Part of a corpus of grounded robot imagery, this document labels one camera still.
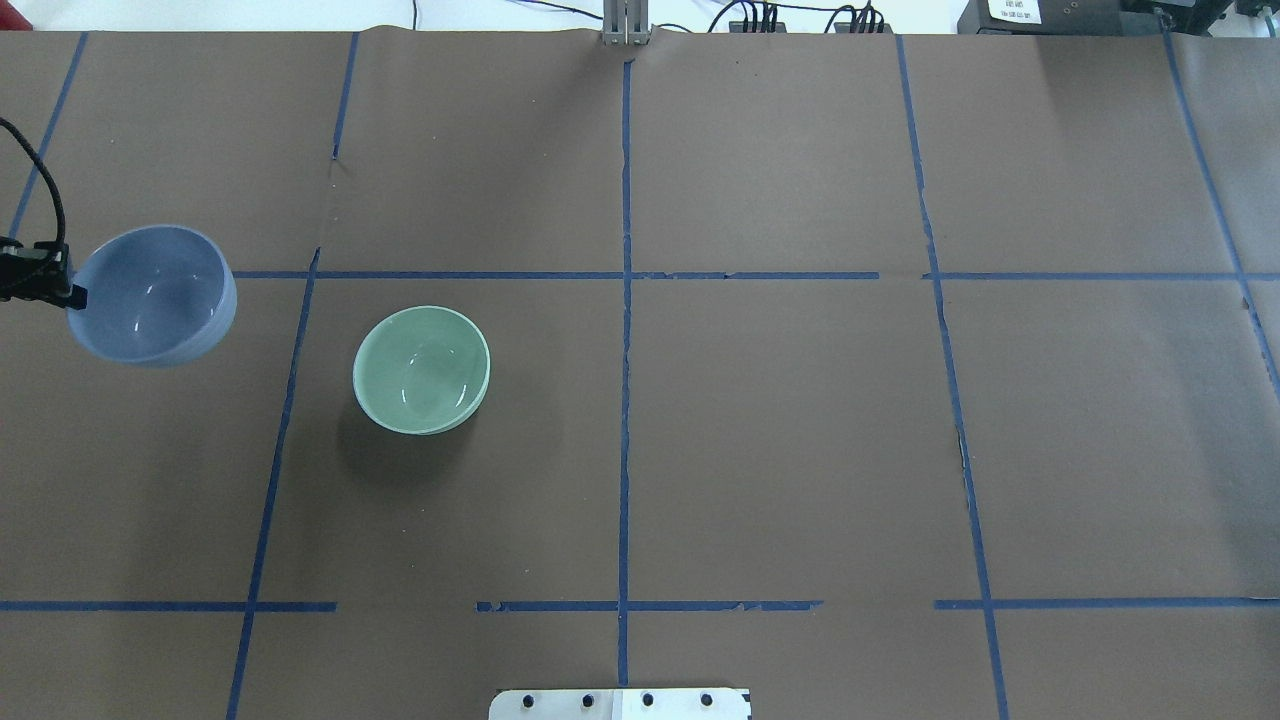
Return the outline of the blue ceramic bowl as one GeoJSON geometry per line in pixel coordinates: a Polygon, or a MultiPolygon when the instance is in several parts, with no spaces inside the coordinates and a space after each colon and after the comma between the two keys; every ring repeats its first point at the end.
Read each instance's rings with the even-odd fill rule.
{"type": "Polygon", "coordinates": [[[146,225],[108,241],[74,282],[87,302],[67,314],[72,337],[95,357],[129,366],[202,357],[225,338],[238,309],[224,252],[184,225],[146,225]]]}

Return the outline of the green ceramic bowl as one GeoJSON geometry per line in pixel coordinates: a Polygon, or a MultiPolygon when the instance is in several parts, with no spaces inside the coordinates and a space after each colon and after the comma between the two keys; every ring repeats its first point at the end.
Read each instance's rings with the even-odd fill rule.
{"type": "Polygon", "coordinates": [[[435,436],[467,421],[492,380],[492,351],[470,318],[449,307],[416,306],[380,320],[352,366],[355,398],[379,427],[435,436]]]}

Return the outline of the black orange terminal block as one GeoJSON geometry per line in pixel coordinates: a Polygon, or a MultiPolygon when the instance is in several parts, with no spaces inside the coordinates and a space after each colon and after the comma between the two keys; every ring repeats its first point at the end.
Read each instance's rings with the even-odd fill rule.
{"type": "Polygon", "coordinates": [[[829,14],[824,33],[831,35],[891,35],[891,24],[874,5],[864,1],[861,5],[842,5],[829,14]]]}
{"type": "Polygon", "coordinates": [[[716,23],[723,26],[730,33],[740,35],[780,35],[786,33],[786,24],[781,19],[782,6],[774,3],[736,1],[731,3],[717,17],[716,23]],[[736,20],[728,19],[731,8],[740,8],[742,17],[736,20]]]}

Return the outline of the black desktop computer box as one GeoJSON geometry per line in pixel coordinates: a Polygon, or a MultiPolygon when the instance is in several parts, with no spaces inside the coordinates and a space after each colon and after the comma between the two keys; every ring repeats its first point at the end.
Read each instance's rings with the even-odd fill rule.
{"type": "Polygon", "coordinates": [[[1160,20],[1121,1],[969,1],[959,35],[1139,37],[1160,35],[1160,20]]]}

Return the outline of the aluminium frame post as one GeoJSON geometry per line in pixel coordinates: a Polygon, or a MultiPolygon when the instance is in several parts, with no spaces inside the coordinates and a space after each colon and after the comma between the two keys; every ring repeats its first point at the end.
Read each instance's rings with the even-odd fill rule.
{"type": "Polygon", "coordinates": [[[602,42],[609,47],[643,46],[652,41],[648,0],[605,0],[602,3],[602,42]]]}

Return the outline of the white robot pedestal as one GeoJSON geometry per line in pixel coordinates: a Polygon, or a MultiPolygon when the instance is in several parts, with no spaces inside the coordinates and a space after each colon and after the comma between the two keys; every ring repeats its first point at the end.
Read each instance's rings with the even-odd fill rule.
{"type": "Polygon", "coordinates": [[[727,687],[518,689],[490,702],[489,719],[751,719],[750,691],[727,687]]]}

